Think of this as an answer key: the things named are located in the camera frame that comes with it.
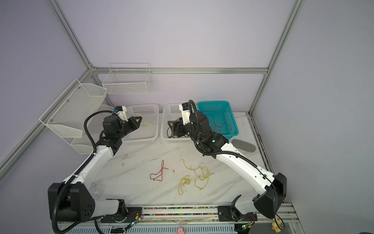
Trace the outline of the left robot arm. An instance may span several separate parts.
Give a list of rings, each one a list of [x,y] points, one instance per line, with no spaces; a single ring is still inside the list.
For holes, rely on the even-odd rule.
[[[100,114],[97,111],[84,121],[84,131],[93,150],[87,159],[63,182],[53,183],[48,188],[48,203],[52,229],[55,234],[65,234],[77,225],[103,218],[116,216],[124,221],[128,216],[126,204],[122,199],[95,200],[90,187],[105,165],[119,150],[122,139],[139,129],[141,116],[126,116],[124,107],[106,111],[103,130],[98,141],[94,141],[88,130],[88,122]]]

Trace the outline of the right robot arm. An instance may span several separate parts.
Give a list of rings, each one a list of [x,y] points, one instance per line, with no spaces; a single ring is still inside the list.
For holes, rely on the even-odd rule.
[[[198,111],[194,101],[179,104],[181,117],[169,121],[171,132],[176,137],[188,136],[196,150],[203,156],[217,159],[244,178],[257,192],[257,195],[237,204],[238,198],[232,202],[232,216],[234,220],[239,215],[247,214],[245,210],[248,202],[253,202],[254,208],[263,216],[277,219],[281,204],[287,194],[287,178],[282,173],[273,174],[258,166],[245,157],[226,137],[212,130],[208,117]]]

